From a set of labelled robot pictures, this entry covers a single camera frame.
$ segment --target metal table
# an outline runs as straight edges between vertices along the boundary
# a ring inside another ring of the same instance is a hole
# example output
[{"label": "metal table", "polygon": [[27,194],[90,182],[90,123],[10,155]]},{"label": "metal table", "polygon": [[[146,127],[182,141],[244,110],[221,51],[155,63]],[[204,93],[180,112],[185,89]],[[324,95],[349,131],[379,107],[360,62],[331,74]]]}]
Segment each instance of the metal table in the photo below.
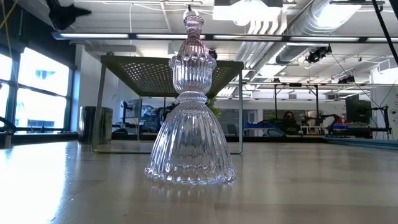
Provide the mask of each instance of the metal table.
[{"label": "metal table", "polygon": [[[106,69],[113,72],[131,90],[139,95],[151,97],[177,97],[178,93],[173,86],[173,73],[169,67],[169,58],[153,57],[125,57],[125,56],[101,56],[101,78],[99,80],[97,108],[102,107],[104,81]],[[222,90],[232,79],[239,77],[239,152],[243,151],[243,88],[242,88],[242,62],[217,61],[217,67],[213,72],[213,80],[210,91],[206,94],[208,98],[213,98]],[[96,110],[95,123],[92,139],[93,151],[97,149],[97,138],[100,125],[101,110]],[[148,154],[148,152],[129,152],[133,154]]]}]

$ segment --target window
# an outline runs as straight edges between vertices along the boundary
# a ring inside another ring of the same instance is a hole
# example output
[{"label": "window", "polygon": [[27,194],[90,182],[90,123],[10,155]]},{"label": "window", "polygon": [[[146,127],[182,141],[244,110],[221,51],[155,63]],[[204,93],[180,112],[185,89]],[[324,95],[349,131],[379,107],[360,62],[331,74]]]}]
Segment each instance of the window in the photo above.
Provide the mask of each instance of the window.
[{"label": "window", "polygon": [[8,81],[11,78],[12,60],[0,54],[0,79]]},{"label": "window", "polygon": [[67,66],[28,48],[21,54],[18,75],[20,84],[66,96],[68,78]]},{"label": "window", "polygon": [[14,124],[20,128],[67,128],[69,76],[67,66],[25,48],[19,65]]},{"label": "window", "polygon": [[20,88],[17,94],[15,125],[18,127],[63,128],[67,101]]},{"label": "window", "polygon": [[7,84],[0,83],[2,88],[0,89],[0,116],[3,118],[6,117],[6,110],[7,110],[7,100],[8,100],[8,93],[9,87]]}]

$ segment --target computer monitor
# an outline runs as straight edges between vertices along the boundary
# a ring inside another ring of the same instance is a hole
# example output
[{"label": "computer monitor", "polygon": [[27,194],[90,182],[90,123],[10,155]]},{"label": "computer monitor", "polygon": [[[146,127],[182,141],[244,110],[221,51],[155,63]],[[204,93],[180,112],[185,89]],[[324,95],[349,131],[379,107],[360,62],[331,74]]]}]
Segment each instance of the computer monitor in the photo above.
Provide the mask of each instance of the computer monitor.
[{"label": "computer monitor", "polygon": [[347,120],[350,122],[369,124],[372,116],[372,104],[366,100],[346,99]]}]

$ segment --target ribbed glass vase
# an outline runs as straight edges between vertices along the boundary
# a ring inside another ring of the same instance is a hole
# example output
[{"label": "ribbed glass vase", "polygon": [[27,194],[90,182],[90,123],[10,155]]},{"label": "ribbed glass vase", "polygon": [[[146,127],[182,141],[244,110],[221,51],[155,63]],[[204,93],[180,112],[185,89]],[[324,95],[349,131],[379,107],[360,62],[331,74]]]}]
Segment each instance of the ribbed glass vase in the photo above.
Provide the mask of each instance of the ribbed glass vase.
[{"label": "ribbed glass vase", "polygon": [[205,105],[216,60],[200,40],[204,20],[184,20],[188,38],[170,59],[179,105],[167,115],[157,136],[145,175],[176,184],[213,184],[233,180],[233,168],[223,130]]}]

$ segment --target shelf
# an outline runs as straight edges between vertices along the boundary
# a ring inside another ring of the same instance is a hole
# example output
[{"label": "shelf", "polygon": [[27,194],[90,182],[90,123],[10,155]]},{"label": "shelf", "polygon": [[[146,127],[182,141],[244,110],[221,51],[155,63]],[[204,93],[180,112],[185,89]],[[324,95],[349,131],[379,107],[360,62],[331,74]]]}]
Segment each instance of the shelf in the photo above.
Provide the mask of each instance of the shelf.
[{"label": "shelf", "polygon": [[[177,97],[169,58],[101,56],[101,63],[139,96]],[[217,61],[210,91],[213,98],[244,68],[242,62]]]}]

